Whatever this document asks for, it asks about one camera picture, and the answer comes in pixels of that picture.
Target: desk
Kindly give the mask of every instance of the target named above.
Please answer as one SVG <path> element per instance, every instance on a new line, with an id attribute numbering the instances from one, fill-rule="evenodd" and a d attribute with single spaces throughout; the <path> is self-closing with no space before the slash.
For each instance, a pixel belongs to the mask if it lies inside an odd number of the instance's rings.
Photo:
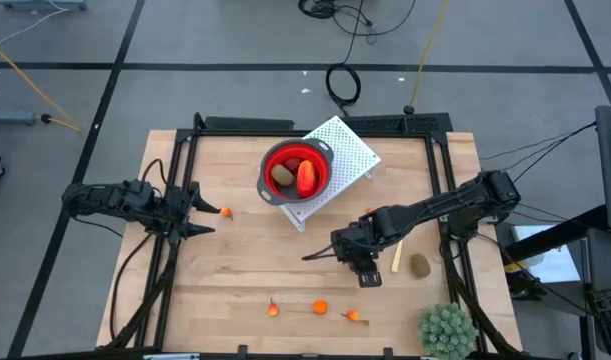
<path id="1" fill-rule="evenodd" d="M 174 136 L 174 131 L 150 132 L 141 171 L 155 158 L 169 167 Z M 460 184 L 480 169 L 474 139 L 469 133 L 450 133 L 448 139 Z M 199 138 L 193 179 L 200 181 L 206 201 L 232 208 L 234 220 L 197 212 L 191 215 L 191 222 L 214 227 L 216 232 L 181 245 L 163 350 L 232 353 L 246 344 L 250 353 L 378 355 L 384 347 L 391 347 L 396 355 L 423 354 L 416 335 L 419 310 L 449 302 L 436 221 L 417 226 L 405 238 L 398 274 L 389 271 L 395 247 L 382 253 L 378 260 L 383 277 L 380 288 L 359 289 L 356 275 L 335 259 L 305 262 L 300 258 L 329 245 L 331 230 L 347 226 L 368 207 L 413 203 L 431 196 L 424 142 L 364 139 L 382 158 L 374 179 L 361 179 L 339 195 L 308 219 L 307 230 L 301 234 L 279 208 L 267 205 L 256 191 L 261 159 L 281 140 Z M 441 188 L 446 189 L 443 174 L 441 179 Z M 164 188 L 156 171 L 150 172 L 148 180 Z M 492 227 L 483 226 L 480 231 L 494 236 Z M 140 225 L 127 225 L 117 269 L 143 237 Z M 152 245 L 153 241 L 134 256 L 123 274 L 117 329 L 142 300 Z M 469 249 L 481 307 L 508 342 L 520 349 L 498 248 L 474 239 Z M 427 278 L 418 280 L 409 272 L 413 253 L 422 253 L 429 260 L 432 272 Z M 270 297 L 280 307 L 277 318 L 267 316 Z M 312 302 L 317 299 L 329 303 L 327 315 L 312 313 Z M 98 344 L 110 340 L 109 304 L 108 298 Z M 158 309 L 155 305 L 150 313 L 145 344 L 152 343 Z M 340 315 L 349 309 L 359 310 L 362 321 L 349 322 Z"/>

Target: yellow cable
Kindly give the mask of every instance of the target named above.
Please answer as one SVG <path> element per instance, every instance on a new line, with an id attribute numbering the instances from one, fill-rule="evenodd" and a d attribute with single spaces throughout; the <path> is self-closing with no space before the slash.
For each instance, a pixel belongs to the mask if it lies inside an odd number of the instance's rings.
<path id="1" fill-rule="evenodd" d="M 72 118 L 68 113 L 65 112 L 65 110 L 61 109 L 60 106 L 58 106 L 58 104 L 56 104 L 54 102 L 54 100 L 50 99 L 49 96 L 45 95 L 45 93 L 43 93 L 38 86 L 36 86 L 32 80 L 30 80 L 29 77 L 27 77 L 27 75 L 25 75 L 25 73 L 18 68 L 18 66 L 16 66 L 16 64 L 14 64 L 14 62 L 7 57 L 7 55 L 5 55 L 1 50 L 0 50 L 0 57 L 3 58 L 3 60 L 7 61 L 7 63 L 14 69 L 16 70 L 16 72 L 18 73 L 18 75 L 20 75 L 31 87 L 32 89 L 34 89 L 34 91 L 36 91 L 38 93 L 38 95 L 40 95 L 45 101 L 47 101 L 47 103 L 49 103 L 50 105 L 52 105 L 53 107 L 56 108 L 56 110 L 58 110 L 58 112 L 60 112 L 67 120 L 73 122 L 74 124 L 78 125 L 78 123 L 76 122 L 76 120 L 74 120 L 74 118 Z M 76 131 L 81 131 L 80 128 L 78 126 L 76 126 L 75 128 Z"/>
<path id="2" fill-rule="evenodd" d="M 72 130 L 81 131 L 81 129 L 79 127 L 76 127 L 74 125 L 68 124 L 65 121 L 57 120 L 57 119 L 54 119 L 52 117 L 49 118 L 49 121 L 54 122 L 54 123 L 56 123 L 56 124 L 58 124 L 60 126 L 68 127 L 68 128 L 70 128 Z"/>
<path id="3" fill-rule="evenodd" d="M 443 5 L 441 5 L 441 10 L 438 13 L 438 18 L 434 23 L 434 29 L 432 30 L 432 34 L 429 36 L 429 40 L 427 40 L 427 46 L 425 46 L 425 51 L 423 52 L 423 56 L 421 57 L 421 63 L 418 65 L 418 72 L 416 73 L 416 80 L 414 81 L 414 92 L 412 93 L 412 100 L 410 100 L 409 102 L 410 106 L 414 106 L 414 101 L 416 100 L 416 93 L 418 92 L 418 84 L 421 81 L 421 73 L 423 72 L 423 65 L 425 64 L 425 60 L 427 60 L 429 50 L 432 48 L 432 43 L 434 42 L 434 36 L 436 35 L 436 32 L 438 32 L 438 27 L 443 21 L 443 15 L 445 14 L 446 8 L 447 0 L 443 0 Z"/>

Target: white perforated tray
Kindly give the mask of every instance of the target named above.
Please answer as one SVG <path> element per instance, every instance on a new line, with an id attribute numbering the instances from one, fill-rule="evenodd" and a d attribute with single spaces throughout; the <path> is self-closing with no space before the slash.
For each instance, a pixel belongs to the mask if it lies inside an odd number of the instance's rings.
<path id="1" fill-rule="evenodd" d="M 325 141 L 334 151 L 334 160 L 332 161 L 332 177 L 322 194 L 308 202 L 281 206 L 281 209 L 301 232 L 305 230 L 305 220 L 308 217 L 361 176 L 371 177 L 371 171 L 381 162 L 381 158 L 338 116 L 327 120 L 303 138 Z"/>

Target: toy carrot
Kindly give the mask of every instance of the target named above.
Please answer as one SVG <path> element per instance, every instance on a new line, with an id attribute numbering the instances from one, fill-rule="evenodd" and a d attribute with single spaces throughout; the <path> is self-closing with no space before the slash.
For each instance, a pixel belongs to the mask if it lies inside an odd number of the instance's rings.
<path id="1" fill-rule="evenodd" d="M 347 314 L 341 314 L 341 315 L 345 316 L 348 320 L 351 320 L 351 321 L 359 320 L 359 314 L 358 314 L 358 311 L 356 310 L 350 310 L 347 312 Z"/>
<path id="2" fill-rule="evenodd" d="M 234 220 L 234 215 L 232 215 L 232 209 L 230 208 L 222 208 L 221 209 L 221 215 L 224 217 L 228 217 L 232 220 Z"/>
<path id="3" fill-rule="evenodd" d="M 269 298 L 269 308 L 267 309 L 267 313 L 270 317 L 278 316 L 278 305 L 272 301 L 272 298 Z"/>
<path id="4" fill-rule="evenodd" d="M 314 314 L 325 315 L 325 313 L 327 313 L 327 302 L 323 300 L 314 301 L 312 310 L 314 311 Z"/>

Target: green succulent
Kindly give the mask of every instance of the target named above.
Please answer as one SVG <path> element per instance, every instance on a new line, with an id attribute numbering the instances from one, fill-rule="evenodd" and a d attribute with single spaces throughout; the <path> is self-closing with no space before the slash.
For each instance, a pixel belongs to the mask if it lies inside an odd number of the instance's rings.
<path id="1" fill-rule="evenodd" d="M 423 349 L 440 360 L 462 360 L 472 352 L 478 331 L 456 304 L 438 304 L 421 310 L 418 337 Z"/>

